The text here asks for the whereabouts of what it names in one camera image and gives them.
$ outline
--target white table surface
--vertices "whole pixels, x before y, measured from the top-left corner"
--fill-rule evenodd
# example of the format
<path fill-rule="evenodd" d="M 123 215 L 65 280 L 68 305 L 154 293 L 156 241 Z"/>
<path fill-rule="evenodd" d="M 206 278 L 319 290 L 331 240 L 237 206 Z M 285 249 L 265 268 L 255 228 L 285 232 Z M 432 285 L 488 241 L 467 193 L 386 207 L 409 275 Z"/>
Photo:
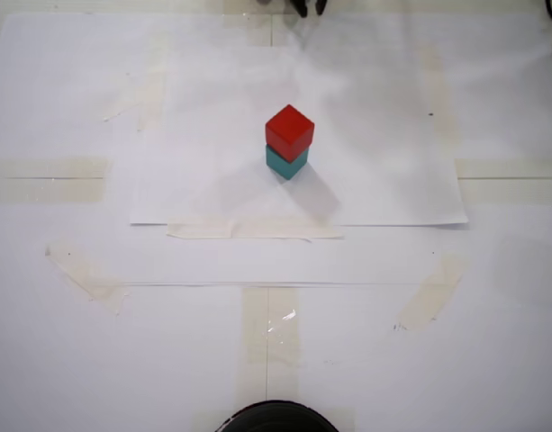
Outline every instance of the white table surface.
<path fill-rule="evenodd" d="M 541 3 L 407 5 L 417 13 L 487 15 L 542 14 Z M 328 12 L 402 7 L 330 0 Z M 7 14 L 21 11 L 284 10 L 277 0 L 0 0 L 0 29 Z M 43 251 L 68 239 L 99 263 L 110 262 L 110 271 L 126 281 L 134 281 L 141 260 L 172 262 L 177 243 L 164 237 L 164 227 L 127 223 L 127 180 L 125 166 L 116 166 L 99 204 L 0 205 L 1 432 L 204 432 L 265 398 L 309 405 L 339 430 L 552 431 L 552 204 L 528 204 L 517 193 L 508 203 L 468 202 L 468 225 L 429 229 L 435 252 L 458 253 L 469 267 L 423 331 L 395 326 L 417 284 L 255 288 L 254 294 L 239 286 L 133 286 L 114 317 L 88 302 Z M 119 239 L 136 261 L 103 250 L 102 236 Z M 425 268 L 425 275 L 433 271 Z M 252 314 L 272 322 L 249 318 L 250 295 L 258 300 L 253 305 L 265 299 L 270 310 Z M 292 308 L 295 328 L 282 321 Z M 250 363 L 249 334 L 261 342 L 268 326 L 275 329 L 271 354 Z"/>

